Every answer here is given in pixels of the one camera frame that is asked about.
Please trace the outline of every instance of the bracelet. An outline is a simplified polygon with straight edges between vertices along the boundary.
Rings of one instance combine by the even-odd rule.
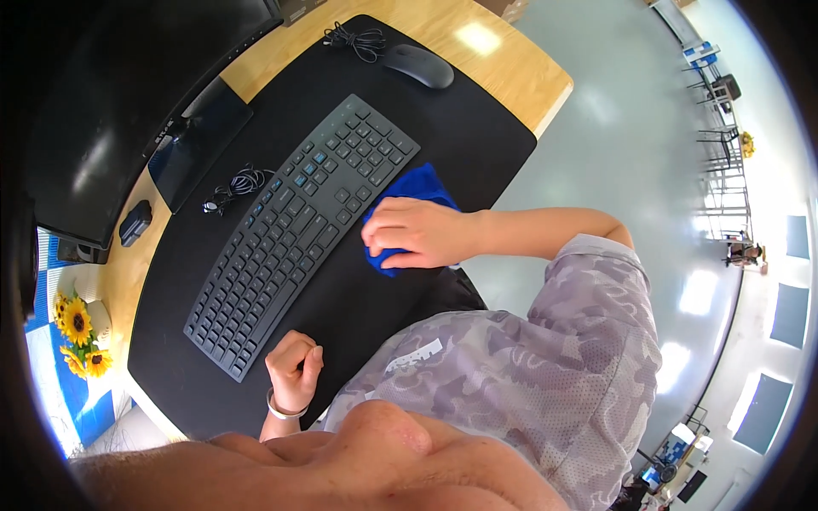
[[[307,413],[307,408],[309,408],[309,405],[305,406],[303,410],[295,415],[282,414],[280,411],[276,410],[276,407],[272,404],[272,387],[270,387],[270,390],[267,391],[267,409],[270,410],[270,413],[275,415],[278,419],[297,419],[298,417],[301,417]]]

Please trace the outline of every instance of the black desk mat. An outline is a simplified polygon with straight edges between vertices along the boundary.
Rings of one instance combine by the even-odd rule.
[[[369,16],[355,16],[344,26],[357,33],[380,28],[389,47],[421,46]],[[360,61],[351,48],[329,48],[319,41],[302,53],[250,102],[253,118],[171,217],[142,290],[128,369],[190,438],[228,431],[258,436],[270,388],[262,357],[236,383],[182,333],[213,261],[255,194],[239,198],[224,217],[203,214],[201,203],[246,163],[278,168],[350,93],[420,143],[420,153],[404,172],[430,162],[463,211],[490,208],[537,144],[511,112],[457,69],[449,88],[433,90]],[[302,424],[311,424],[395,333],[438,273],[412,269],[395,279],[382,276],[363,256],[361,226],[359,220],[339,243],[264,347],[271,351],[290,329],[324,346],[325,366]]]

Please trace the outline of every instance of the black keyboard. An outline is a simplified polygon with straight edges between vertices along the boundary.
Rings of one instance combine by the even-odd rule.
[[[214,263],[185,335],[240,382],[341,237],[419,150],[351,94],[258,193]]]

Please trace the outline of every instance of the gray shirt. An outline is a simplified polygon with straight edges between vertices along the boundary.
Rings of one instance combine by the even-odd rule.
[[[546,269],[527,318],[444,312],[389,338],[339,392],[336,431],[385,399],[514,447],[572,509],[603,510],[645,432],[661,355],[649,283],[628,247],[590,235]]]

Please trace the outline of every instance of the blue cloth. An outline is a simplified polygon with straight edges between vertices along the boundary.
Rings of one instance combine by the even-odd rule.
[[[397,181],[389,185],[389,188],[384,190],[384,193],[380,194],[380,196],[375,199],[372,207],[366,211],[366,214],[363,216],[364,225],[369,222],[372,212],[375,211],[375,208],[378,204],[380,204],[380,201],[383,200],[384,197],[412,197],[413,199],[431,200],[432,202],[442,206],[447,206],[460,211],[460,208],[457,207],[457,204],[455,204],[455,201],[449,195],[449,192],[443,188],[443,184],[438,179],[438,175],[434,173],[434,167],[432,167],[432,164],[425,164],[422,167],[413,168],[400,177]],[[398,273],[400,272],[398,268],[381,268],[380,264],[386,258],[393,256],[396,253],[408,252],[408,250],[385,249],[377,258],[373,258],[369,254],[369,248],[366,246],[363,248],[363,252],[366,255],[366,260],[369,261],[369,263],[377,271],[386,276],[395,277],[398,276]]]

